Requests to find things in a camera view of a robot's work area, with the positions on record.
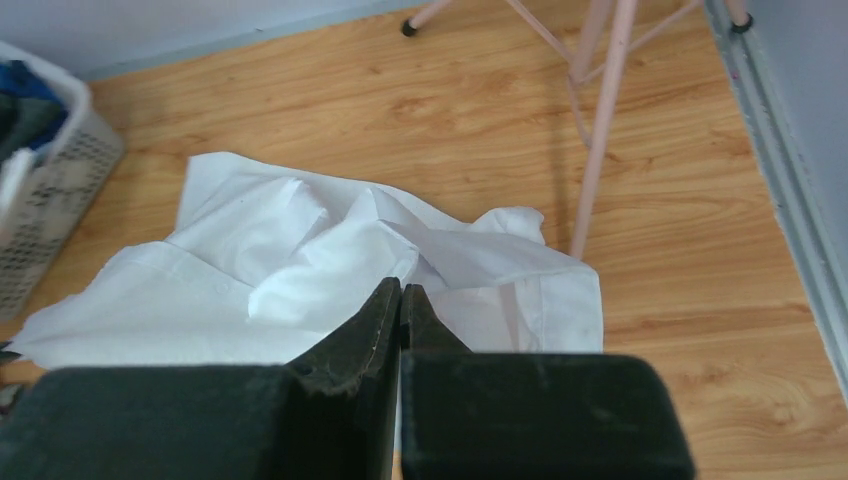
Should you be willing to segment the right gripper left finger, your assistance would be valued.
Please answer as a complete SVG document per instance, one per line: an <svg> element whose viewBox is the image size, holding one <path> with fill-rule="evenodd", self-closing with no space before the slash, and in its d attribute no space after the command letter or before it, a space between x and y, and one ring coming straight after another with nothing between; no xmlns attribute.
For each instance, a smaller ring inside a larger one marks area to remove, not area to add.
<svg viewBox="0 0 848 480"><path fill-rule="evenodd" d="M284 365L65 368L1 428L5 479L388 479L400 282Z"/></svg>

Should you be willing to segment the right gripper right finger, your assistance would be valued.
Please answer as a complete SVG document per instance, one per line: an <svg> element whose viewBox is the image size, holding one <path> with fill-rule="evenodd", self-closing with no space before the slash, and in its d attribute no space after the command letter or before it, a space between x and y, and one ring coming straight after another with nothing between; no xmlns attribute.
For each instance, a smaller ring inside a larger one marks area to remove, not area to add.
<svg viewBox="0 0 848 480"><path fill-rule="evenodd" d="M419 285L399 313L407 479L692 479L658 372L618 354L475 353Z"/></svg>

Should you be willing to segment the white long sleeve shirt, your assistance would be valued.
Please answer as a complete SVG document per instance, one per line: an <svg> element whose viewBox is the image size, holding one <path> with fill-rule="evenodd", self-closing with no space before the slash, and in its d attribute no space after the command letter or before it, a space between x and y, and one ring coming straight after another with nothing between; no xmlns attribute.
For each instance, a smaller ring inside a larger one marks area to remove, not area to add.
<svg viewBox="0 0 848 480"><path fill-rule="evenodd" d="M10 350L45 369L281 364L392 277L424 287L475 351L600 352L598 274L549 248L542 223L529 207L466 223L388 185L203 154L173 232L120 250Z"/></svg>

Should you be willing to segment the white plastic laundry basket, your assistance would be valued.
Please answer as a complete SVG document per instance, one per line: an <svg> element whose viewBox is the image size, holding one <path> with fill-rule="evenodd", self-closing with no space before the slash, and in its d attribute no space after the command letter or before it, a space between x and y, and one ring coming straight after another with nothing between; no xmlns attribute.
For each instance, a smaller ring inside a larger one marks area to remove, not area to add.
<svg viewBox="0 0 848 480"><path fill-rule="evenodd" d="M125 153L121 137L94 109L91 90L71 72L3 42L3 61L21 60L68 112L35 155L20 194L1 217L1 320L23 310L65 241Z"/></svg>

